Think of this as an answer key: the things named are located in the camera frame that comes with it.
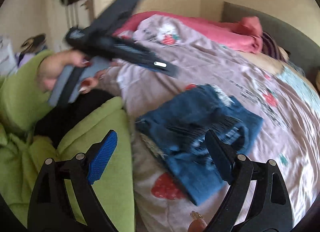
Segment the white door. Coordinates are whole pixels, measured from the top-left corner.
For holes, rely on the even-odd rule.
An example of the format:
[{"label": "white door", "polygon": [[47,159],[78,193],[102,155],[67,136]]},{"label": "white door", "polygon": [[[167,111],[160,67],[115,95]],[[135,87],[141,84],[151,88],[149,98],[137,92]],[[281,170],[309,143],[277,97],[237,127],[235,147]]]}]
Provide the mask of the white door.
[{"label": "white door", "polygon": [[61,4],[60,0],[47,0],[47,15],[55,52],[69,49],[69,46],[64,42],[65,34],[69,28],[75,25],[85,28],[90,25],[86,1],[80,0],[66,7]]}]

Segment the blue denim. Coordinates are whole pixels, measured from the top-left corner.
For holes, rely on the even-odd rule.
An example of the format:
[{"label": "blue denim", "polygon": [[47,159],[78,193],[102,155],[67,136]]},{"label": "blue denim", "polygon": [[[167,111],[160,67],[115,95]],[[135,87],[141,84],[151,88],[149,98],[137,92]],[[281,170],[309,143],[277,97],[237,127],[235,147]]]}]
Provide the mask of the blue denim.
[{"label": "blue denim", "polygon": [[185,91],[158,109],[139,117],[136,128],[163,152],[158,159],[182,185],[195,205],[200,205],[222,185],[204,140],[212,129],[238,153],[248,154],[263,119],[231,97],[226,106],[210,85]]}]

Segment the dark gray fabric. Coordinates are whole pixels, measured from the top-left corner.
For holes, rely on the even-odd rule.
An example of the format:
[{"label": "dark gray fabric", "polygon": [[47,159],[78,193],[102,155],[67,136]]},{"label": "dark gray fabric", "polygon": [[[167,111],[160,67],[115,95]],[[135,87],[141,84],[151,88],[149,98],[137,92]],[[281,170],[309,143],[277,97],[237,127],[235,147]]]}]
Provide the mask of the dark gray fabric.
[{"label": "dark gray fabric", "polygon": [[301,67],[306,77],[315,85],[320,68],[320,47],[286,22],[263,12],[228,2],[224,3],[221,22],[237,22],[247,16],[257,16],[260,19],[263,30],[268,32],[279,46],[291,53],[290,61]]}]

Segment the fingernail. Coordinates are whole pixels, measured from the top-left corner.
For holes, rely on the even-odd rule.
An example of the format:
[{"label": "fingernail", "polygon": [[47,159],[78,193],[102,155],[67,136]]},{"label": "fingernail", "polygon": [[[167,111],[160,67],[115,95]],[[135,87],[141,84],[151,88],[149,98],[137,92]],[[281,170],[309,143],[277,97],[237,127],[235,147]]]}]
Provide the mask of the fingernail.
[{"label": "fingernail", "polygon": [[202,215],[200,215],[197,211],[191,211],[190,216],[193,220],[203,219]]},{"label": "fingernail", "polygon": [[85,92],[85,91],[87,91],[87,89],[88,89],[88,87],[81,87],[79,89],[79,93]]},{"label": "fingernail", "polygon": [[86,60],[86,58],[84,58],[84,59],[82,59],[82,64],[84,64],[85,66],[91,66],[92,65],[92,63],[91,62],[89,62],[88,60]]},{"label": "fingernail", "polygon": [[82,82],[81,82],[80,86],[81,86],[81,87],[87,87],[87,86],[90,86],[90,81],[88,81],[88,80],[84,80],[84,81],[82,81]]}]

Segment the metal screw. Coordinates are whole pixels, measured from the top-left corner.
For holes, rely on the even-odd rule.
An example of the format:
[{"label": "metal screw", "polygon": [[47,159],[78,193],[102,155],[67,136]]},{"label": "metal screw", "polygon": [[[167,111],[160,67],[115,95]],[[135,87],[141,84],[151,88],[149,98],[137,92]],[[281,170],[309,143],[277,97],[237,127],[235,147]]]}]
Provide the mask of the metal screw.
[{"label": "metal screw", "polygon": [[82,160],[84,158],[84,153],[80,153],[76,155],[77,160]]},{"label": "metal screw", "polygon": [[238,159],[240,161],[245,161],[247,158],[245,157],[245,155],[238,155]]},{"label": "metal screw", "polygon": [[52,158],[48,158],[45,162],[46,165],[49,165],[52,163]]},{"label": "metal screw", "polygon": [[271,164],[272,166],[276,166],[276,161],[275,160],[269,160],[269,164]]}]

